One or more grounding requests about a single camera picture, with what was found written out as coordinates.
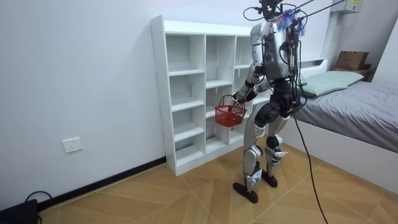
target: white bed frame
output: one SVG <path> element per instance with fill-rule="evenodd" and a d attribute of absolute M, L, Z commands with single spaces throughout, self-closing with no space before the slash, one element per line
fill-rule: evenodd
<path fill-rule="evenodd" d="M 309 66 L 302 69 L 304 78 L 326 71 L 327 60 L 307 62 Z M 301 121 L 298 125 L 311 155 L 398 194 L 398 153 Z M 288 121 L 280 136 L 286 144 L 305 152 L 294 119 Z"/>

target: electrical outlet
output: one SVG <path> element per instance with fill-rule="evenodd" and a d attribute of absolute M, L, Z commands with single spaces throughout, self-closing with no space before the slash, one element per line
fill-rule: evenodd
<path fill-rule="evenodd" d="M 65 152 L 67 153 L 83 149 L 83 146 L 81 146 L 80 138 L 63 140 L 62 144 L 65 148 Z"/>

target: light green pillow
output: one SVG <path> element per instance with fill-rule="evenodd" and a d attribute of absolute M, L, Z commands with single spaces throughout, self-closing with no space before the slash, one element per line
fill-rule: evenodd
<path fill-rule="evenodd" d="M 346 86 L 352 85 L 363 79 L 363 76 L 361 74 L 355 72 L 340 72 L 340 71 L 325 72 L 319 75 L 315 75 L 314 77 L 321 77 L 326 80 L 340 82 L 341 84 Z"/>
<path fill-rule="evenodd" d="M 318 75 L 308 78 L 307 84 L 303 86 L 304 94 L 309 98 L 315 98 L 345 89 L 347 89 L 346 85 L 333 80 L 324 79 L 323 77 L 318 77 Z"/>

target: white bookshelf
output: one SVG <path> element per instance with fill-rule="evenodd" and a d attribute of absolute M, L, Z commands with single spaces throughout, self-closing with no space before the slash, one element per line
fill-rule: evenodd
<path fill-rule="evenodd" d="M 233 128 L 216 124 L 215 106 L 244 84 L 252 64 L 251 27 L 159 16 L 151 29 L 165 154 L 179 175 L 243 145 L 246 122 L 260 101 L 248 103 L 244 122 Z"/>

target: baseboard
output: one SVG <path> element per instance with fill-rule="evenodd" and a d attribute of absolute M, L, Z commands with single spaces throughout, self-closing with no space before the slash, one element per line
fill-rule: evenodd
<path fill-rule="evenodd" d="M 58 204 L 60 204 L 62 202 L 66 202 L 66 201 L 71 200 L 73 198 L 76 198 L 76 197 L 79 197 L 81 195 L 87 194 L 87 193 L 92 192 L 92 191 L 94 191 L 96 189 L 100 189 L 100 188 L 105 187 L 105 186 L 107 186 L 109 184 L 115 183 L 117 181 L 120 181 L 120 180 L 123 180 L 125 178 L 128 178 L 128 177 L 130 177 L 132 175 L 138 174 L 138 173 L 140 173 L 142 171 L 145 171 L 147 169 L 150 169 L 150 168 L 153 168 L 155 166 L 161 165 L 161 164 L 163 164 L 165 162 L 166 162 L 166 157 L 161 157 L 161 158 L 156 159 L 154 161 L 147 162 L 147 163 L 145 163 L 145 164 L 143 164 L 141 166 L 137 166 L 135 168 L 126 170 L 126 171 L 121 172 L 119 174 L 116 174 L 116 175 L 113 175 L 111 177 L 105 178 L 103 180 L 99 180 L 99 181 L 97 181 L 95 183 L 86 185 L 84 187 L 80 187 L 79 189 L 72 190 L 72 191 L 67 192 L 65 194 L 61 194 L 59 196 L 56 196 L 56 197 L 54 197 L 52 199 L 45 200 L 45 201 L 40 202 L 40 203 L 37 204 L 38 211 L 41 212 L 42 210 L 50 208 L 50 207 L 52 207 L 54 205 L 58 205 Z"/>

